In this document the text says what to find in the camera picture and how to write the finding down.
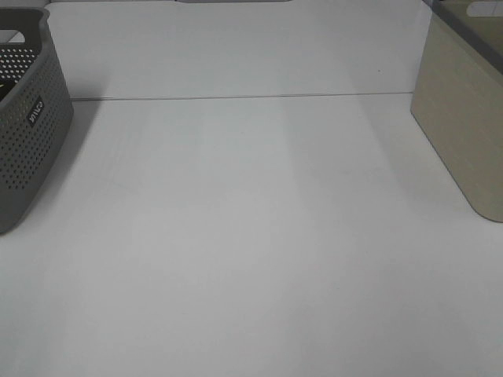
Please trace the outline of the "grey perforated plastic basket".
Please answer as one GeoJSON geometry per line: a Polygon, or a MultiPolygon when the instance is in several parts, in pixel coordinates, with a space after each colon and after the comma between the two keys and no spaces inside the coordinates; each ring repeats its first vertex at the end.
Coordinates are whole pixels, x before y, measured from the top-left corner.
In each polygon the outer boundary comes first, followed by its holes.
{"type": "Polygon", "coordinates": [[[1,232],[15,228],[50,172],[74,109],[43,8],[3,7],[1,29],[1,232]]]}

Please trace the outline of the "beige plastic storage bin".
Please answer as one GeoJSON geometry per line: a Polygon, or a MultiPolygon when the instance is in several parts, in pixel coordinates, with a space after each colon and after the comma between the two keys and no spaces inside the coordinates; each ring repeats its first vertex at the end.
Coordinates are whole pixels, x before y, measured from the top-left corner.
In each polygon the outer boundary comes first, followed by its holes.
{"type": "Polygon", "coordinates": [[[431,1],[411,113],[470,207],[502,221],[502,3],[431,1]]]}

